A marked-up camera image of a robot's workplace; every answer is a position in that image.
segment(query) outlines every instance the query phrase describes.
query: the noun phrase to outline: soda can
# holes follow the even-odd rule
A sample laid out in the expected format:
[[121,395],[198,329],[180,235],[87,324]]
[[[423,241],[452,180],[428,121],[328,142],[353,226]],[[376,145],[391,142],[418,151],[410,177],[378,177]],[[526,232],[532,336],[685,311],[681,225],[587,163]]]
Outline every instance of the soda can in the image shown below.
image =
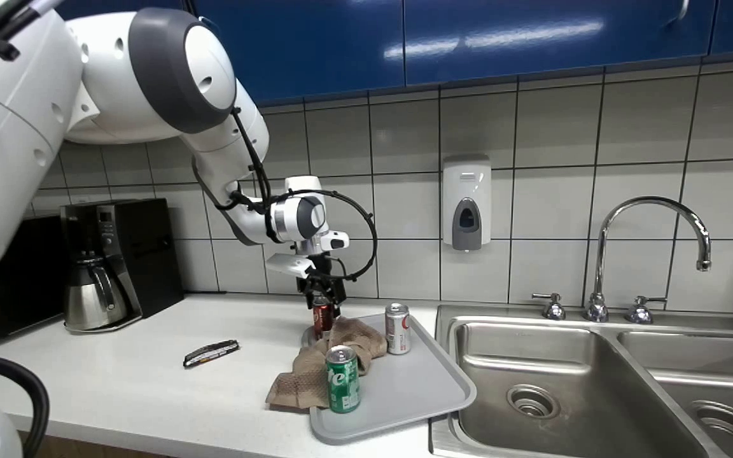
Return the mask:
[[410,353],[410,309],[403,304],[389,304],[385,311],[386,352]]
[[328,408],[353,412],[361,404],[359,362],[349,346],[326,353]]

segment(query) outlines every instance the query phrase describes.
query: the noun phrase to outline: white countertop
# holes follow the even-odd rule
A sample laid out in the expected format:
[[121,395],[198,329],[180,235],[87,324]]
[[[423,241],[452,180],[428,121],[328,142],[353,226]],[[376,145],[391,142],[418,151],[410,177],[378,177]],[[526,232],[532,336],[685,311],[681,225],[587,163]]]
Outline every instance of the white countertop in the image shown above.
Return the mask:
[[[344,304],[349,319],[373,314],[378,304]],[[412,315],[432,334],[436,309],[412,305]],[[326,446],[308,416],[264,408],[308,324],[301,297],[190,296],[116,334],[69,336],[50,324],[0,343],[0,356],[42,379],[55,437],[160,456],[429,456],[424,422]],[[223,339],[242,348],[190,371],[180,366],[189,352]],[[27,428],[31,402],[8,379],[0,379],[0,409]]]

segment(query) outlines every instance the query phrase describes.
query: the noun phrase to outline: brown cloth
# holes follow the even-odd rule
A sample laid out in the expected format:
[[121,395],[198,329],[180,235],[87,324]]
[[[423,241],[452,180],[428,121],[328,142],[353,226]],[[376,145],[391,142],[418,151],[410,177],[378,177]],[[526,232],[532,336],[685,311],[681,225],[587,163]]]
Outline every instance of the brown cloth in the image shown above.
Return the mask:
[[275,376],[266,404],[277,409],[328,408],[326,402],[326,352],[331,346],[349,346],[359,360],[359,371],[367,375],[371,360],[386,353],[386,341],[378,330],[356,319],[339,319],[315,343],[298,352],[292,371]]

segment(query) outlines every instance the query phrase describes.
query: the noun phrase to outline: faucet handle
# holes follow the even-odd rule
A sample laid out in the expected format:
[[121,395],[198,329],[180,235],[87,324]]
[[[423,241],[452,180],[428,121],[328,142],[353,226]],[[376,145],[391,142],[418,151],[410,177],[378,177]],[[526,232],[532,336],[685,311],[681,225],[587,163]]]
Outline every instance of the faucet handle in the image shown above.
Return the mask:
[[630,324],[651,324],[651,314],[648,314],[648,304],[667,304],[667,297],[647,297],[647,296],[637,296],[637,304],[628,309],[627,320]]
[[539,304],[546,304],[546,309],[543,311],[544,319],[552,320],[566,320],[566,309],[562,309],[562,296],[559,292],[549,292],[549,296],[532,296]]

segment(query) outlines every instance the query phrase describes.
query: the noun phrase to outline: gray tray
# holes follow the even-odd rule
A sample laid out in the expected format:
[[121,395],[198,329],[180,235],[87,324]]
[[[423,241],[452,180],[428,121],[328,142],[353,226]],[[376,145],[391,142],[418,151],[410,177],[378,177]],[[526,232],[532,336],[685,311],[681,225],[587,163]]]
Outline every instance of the gray tray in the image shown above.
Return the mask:
[[[361,315],[385,334],[385,315]],[[381,356],[361,376],[361,404],[353,412],[310,409],[310,428],[322,444],[349,444],[410,422],[464,409],[476,399],[474,383],[410,315],[412,352]]]

